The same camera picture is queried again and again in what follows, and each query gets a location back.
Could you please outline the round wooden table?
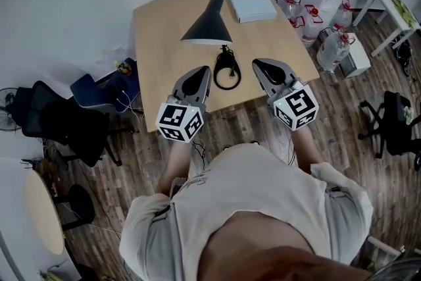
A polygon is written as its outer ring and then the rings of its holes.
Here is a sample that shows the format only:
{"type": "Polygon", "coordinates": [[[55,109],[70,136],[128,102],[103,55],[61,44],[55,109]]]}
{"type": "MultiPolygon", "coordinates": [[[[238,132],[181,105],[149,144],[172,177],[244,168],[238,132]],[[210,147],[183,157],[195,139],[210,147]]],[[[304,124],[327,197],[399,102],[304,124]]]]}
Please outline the round wooden table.
{"type": "Polygon", "coordinates": [[[41,243],[54,255],[64,251],[64,234],[52,197],[41,176],[31,170],[24,185],[26,206],[41,243]]]}

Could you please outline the person's left forearm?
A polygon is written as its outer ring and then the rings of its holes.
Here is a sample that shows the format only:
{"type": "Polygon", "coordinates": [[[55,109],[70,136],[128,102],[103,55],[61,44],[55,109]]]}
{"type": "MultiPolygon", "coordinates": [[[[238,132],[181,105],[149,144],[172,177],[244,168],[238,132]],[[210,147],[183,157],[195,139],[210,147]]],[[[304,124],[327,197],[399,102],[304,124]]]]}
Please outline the person's left forearm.
{"type": "Polygon", "coordinates": [[[188,177],[192,158],[192,148],[192,143],[175,141],[172,144],[166,169],[155,189],[156,193],[169,196],[174,179],[188,177]]]}

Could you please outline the black swivel office chair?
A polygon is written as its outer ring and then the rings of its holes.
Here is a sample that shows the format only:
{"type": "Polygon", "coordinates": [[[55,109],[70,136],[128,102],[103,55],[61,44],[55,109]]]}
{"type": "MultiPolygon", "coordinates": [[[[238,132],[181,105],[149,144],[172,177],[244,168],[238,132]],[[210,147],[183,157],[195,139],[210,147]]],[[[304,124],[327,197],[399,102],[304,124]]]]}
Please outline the black swivel office chair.
{"type": "Polygon", "coordinates": [[[367,134],[359,134],[358,139],[380,136],[380,149],[375,154],[377,159],[383,157],[384,149],[392,156],[415,154],[414,169],[418,172],[421,170],[421,138],[413,138],[412,128],[421,123],[421,115],[414,118],[410,125],[406,125],[403,112],[405,106],[411,107],[410,101],[400,93],[391,91],[384,93],[384,101],[377,110],[366,100],[362,101],[360,108],[369,109],[378,127],[367,134]]]}

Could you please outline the person's chin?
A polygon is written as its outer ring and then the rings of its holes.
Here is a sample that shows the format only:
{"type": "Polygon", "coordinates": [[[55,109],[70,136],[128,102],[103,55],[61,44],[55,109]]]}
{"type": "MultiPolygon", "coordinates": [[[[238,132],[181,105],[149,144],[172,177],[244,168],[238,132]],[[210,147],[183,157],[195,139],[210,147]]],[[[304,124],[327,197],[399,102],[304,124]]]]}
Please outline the person's chin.
{"type": "Polygon", "coordinates": [[[367,281],[371,273],[314,254],[292,226],[238,212],[202,251],[197,281],[367,281]]]}

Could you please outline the green patterned sheet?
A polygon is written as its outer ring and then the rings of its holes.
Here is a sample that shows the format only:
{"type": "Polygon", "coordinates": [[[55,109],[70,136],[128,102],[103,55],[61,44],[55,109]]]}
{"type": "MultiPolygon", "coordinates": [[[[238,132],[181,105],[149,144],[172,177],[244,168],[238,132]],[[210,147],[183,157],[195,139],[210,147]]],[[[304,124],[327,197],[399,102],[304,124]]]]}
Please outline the green patterned sheet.
{"type": "Polygon", "coordinates": [[[412,12],[408,9],[405,2],[402,0],[391,0],[395,6],[397,12],[401,15],[402,19],[407,23],[411,30],[416,29],[415,17],[413,16],[412,12]]]}

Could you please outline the black desk lamp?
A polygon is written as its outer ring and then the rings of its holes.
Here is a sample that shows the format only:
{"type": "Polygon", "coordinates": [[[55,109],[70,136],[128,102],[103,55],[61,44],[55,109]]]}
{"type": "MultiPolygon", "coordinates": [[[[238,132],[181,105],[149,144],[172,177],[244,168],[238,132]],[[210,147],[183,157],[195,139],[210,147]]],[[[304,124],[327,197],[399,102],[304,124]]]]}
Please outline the black desk lamp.
{"type": "Polygon", "coordinates": [[[209,0],[206,9],[181,40],[192,44],[221,45],[222,52],[216,58],[213,79],[218,88],[229,91],[238,87],[241,71],[234,52],[228,47],[232,39],[220,14],[223,2],[224,0],[209,0]],[[218,73],[226,68],[230,70],[230,78],[237,79],[230,87],[224,87],[218,82],[218,73]]]}

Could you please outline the small clear drink bottle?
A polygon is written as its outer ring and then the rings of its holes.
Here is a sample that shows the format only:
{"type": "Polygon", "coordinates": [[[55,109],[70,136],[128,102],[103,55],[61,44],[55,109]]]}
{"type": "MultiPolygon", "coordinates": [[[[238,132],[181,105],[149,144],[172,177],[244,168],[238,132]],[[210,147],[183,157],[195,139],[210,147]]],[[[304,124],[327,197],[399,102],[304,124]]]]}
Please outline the small clear drink bottle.
{"type": "Polygon", "coordinates": [[[125,76],[130,76],[132,74],[132,67],[126,61],[122,61],[121,63],[116,61],[115,65],[119,73],[125,76]]]}

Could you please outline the black round stool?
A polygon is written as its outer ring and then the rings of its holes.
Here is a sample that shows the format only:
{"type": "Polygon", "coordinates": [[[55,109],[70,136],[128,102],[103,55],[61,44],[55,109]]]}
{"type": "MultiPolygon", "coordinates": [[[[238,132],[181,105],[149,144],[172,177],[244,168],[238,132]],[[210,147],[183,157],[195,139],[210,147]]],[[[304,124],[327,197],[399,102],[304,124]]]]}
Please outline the black round stool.
{"type": "Polygon", "coordinates": [[[76,215],[75,221],[62,224],[64,232],[91,224],[95,219],[93,200],[88,191],[79,184],[72,185],[66,195],[53,197],[52,200],[55,205],[69,203],[70,210],[76,215]]]}

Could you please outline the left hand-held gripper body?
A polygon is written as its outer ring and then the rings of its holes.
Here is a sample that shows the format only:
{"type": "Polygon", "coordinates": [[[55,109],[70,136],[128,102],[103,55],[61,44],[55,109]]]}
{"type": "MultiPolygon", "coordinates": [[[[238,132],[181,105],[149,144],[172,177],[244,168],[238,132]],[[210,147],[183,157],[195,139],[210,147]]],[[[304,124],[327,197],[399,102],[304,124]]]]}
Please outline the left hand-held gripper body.
{"type": "Polygon", "coordinates": [[[168,140],[189,143],[204,125],[206,100],[211,86],[211,69],[200,66],[184,74],[162,103],[155,126],[168,140]]]}

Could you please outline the person's right forearm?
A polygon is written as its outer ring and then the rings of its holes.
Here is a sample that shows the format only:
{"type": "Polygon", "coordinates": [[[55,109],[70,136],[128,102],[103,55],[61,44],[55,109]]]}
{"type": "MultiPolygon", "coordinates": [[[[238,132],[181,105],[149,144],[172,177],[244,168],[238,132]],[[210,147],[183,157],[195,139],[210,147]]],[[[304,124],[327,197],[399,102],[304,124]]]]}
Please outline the person's right forearm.
{"type": "Polygon", "coordinates": [[[293,131],[291,136],[298,167],[307,174],[311,174],[311,166],[323,163],[324,158],[314,142],[310,128],[302,126],[293,131]]]}

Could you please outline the small white floor appliance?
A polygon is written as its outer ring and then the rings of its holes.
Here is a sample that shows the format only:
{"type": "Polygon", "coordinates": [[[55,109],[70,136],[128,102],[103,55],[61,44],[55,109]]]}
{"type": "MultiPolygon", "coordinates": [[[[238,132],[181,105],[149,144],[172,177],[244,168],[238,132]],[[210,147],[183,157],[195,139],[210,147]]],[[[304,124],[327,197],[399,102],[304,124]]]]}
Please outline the small white floor appliance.
{"type": "Polygon", "coordinates": [[[349,47],[349,54],[339,64],[345,78],[358,76],[371,66],[366,51],[356,34],[348,33],[348,35],[352,42],[349,47]]]}

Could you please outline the blue padded chair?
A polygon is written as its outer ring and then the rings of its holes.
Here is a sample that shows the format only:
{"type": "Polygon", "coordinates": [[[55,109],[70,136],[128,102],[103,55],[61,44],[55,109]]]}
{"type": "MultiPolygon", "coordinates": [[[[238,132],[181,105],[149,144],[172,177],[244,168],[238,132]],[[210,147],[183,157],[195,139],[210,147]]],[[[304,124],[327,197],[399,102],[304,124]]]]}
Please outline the blue padded chair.
{"type": "Polygon", "coordinates": [[[137,64],[131,59],[125,60],[132,67],[132,74],[125,76],[117,70],[101,84],[96,84],[90,74],[85,74],[70,85],[73,98],[85,109],[104,113],[122,114],[134,109],[134,101],[140,94],[137,64]]]}

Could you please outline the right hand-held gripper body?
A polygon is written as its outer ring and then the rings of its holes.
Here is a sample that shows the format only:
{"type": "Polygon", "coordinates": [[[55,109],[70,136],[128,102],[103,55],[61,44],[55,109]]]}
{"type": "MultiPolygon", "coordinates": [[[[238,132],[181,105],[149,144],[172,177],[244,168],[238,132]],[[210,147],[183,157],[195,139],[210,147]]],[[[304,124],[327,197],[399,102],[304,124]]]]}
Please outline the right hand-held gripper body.
{"type": "Polygon", "coordinates": [[[319,105],[310,88],[281,61],[254,59],[253,71],[267,94],[267,105],[272,114],[290,130],[295,131],[312,122],[319,105]]]}

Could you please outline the black mesh office chair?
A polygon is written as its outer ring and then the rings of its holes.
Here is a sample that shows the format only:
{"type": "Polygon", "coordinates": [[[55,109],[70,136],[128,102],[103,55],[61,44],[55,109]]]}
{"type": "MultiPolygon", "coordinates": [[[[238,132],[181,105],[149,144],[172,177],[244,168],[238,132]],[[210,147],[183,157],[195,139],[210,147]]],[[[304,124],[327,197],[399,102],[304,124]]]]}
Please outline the black mesh office chair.
{"type": "Polygon", "coordinates": [[[112,130],[108,115],[80,107],[42,81],[37,81],[32,88],[17,89],[11,113],[26,137],[67,145],[74,154],[65,156],[64,160],[81,160],[89,167],[101,160],[104,151],[115,165],[121,166],[122,161],[115,158],[108,137],[135,133],[133,126],[112,130]]]}

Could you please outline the light wooden desk white legs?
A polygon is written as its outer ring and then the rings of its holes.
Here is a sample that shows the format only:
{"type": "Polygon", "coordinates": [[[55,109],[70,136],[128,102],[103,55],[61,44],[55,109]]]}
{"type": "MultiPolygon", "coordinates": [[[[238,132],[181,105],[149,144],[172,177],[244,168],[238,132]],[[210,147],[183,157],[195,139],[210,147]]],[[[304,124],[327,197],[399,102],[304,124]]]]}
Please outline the light wooden desk white legs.
{"type": "MultiPolygon", "coordinates": [[[[205,10],[209,0],[154,0],[134,10],[134,34],[141,100],[148,132],[157,128],[160,105],[172,93],[176,81],[198,66],[213,67],[219,45],[195,45],[181,40],[205,10]]],[[[229,1],[221,16],[230,33],[242,79],[236,89],[224,91],[212,85],[207,111],[213,112],[264,95],[251,63],[256,58],[287,63],[304,82],[319,73],[297,31],[282,11],[274,20],[240,24],[229,1]]]]}

